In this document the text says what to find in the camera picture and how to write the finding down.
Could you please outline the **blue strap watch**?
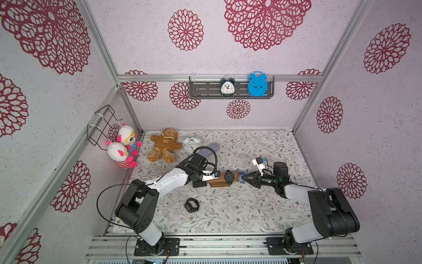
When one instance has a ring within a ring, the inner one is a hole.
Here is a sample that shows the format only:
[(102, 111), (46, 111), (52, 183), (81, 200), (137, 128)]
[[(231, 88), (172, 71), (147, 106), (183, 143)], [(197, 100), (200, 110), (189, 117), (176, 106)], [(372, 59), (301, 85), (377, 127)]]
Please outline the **blue strap watch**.
[(238, 181), (241, 184), (245, 184), (244, 175), (245, 175), (244, 173), (240, 173), (239, 176), (238, 176)]

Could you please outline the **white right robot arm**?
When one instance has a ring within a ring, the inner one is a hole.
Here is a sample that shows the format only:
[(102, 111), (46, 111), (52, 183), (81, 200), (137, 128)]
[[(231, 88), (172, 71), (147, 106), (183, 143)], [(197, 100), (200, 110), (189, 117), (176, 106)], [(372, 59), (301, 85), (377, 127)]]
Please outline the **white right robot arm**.
[(242, 180), (260, 189), (274, 188), (281, 198), (308, 204), (312, 219), (285, 231), (284, 249), (295, 248), (329, 237), (345, 237), (360, 230), (360, 222), (340, 188), (321, 189), (294, 183), (286, 163), (276, 162), (273, 170), (266, 168), (263, 160), (253, 161), (258, 170), (242, 176)]

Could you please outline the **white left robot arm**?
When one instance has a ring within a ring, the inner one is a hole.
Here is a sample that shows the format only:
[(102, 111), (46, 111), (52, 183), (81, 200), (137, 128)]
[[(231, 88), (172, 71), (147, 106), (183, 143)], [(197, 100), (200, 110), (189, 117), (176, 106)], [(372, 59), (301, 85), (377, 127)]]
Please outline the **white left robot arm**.
[(164, 243), (164, 233), (152, 223), (158, 200), (174, 189), (183, 187), (195, 179), (201, 179), (208, 165), (213, 166), (210, 172), (213, 176), (218, 165), (217, 155), (214, 155), (214, 159), (214, 163), (208, 162), (205, 157), (194, 152), (157, 179), (147, 182), (138, 179), (132, 181), (118, 203), (115, 215), (148, 246), (160, 250)]

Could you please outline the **black digital watch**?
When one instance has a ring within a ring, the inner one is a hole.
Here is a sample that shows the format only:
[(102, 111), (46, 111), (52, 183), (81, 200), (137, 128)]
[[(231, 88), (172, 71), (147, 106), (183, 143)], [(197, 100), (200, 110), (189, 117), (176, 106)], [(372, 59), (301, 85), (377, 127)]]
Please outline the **black digital watch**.
[(225, 173), (224, 179), (228, 185), (232, 185), (232, 183), (235, 180), (235, 175), (233, 174), (232, 171), (227, 170)]
[(200, 208), (200, 203), (198, 202), (198, 200), (196, 200), (195, 198), (189, 198), (186, 200), (186, 202), (184, 203), (184, 208), (189, 212), (189, 213), (194, 213), (197, 212)]

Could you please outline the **wooden watch stand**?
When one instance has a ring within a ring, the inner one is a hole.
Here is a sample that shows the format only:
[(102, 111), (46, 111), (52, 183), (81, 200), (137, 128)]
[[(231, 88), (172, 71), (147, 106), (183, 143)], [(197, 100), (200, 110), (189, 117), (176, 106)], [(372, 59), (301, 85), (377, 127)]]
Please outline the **wooden watch stand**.
[(232, 173), (232, 179), (233, 181), (226, 181), (226, 173), (221, 173), (219, 178), (214, 178), (212, 180), (207, 181), (207, 183), (212, 187), (212, 188), (222, 188), (222, 187), (229, 187), (231, 186), (233, 183), (235, 182), (239, 182), (239, 176), (240, 173), (239, 172), (235, 172)]

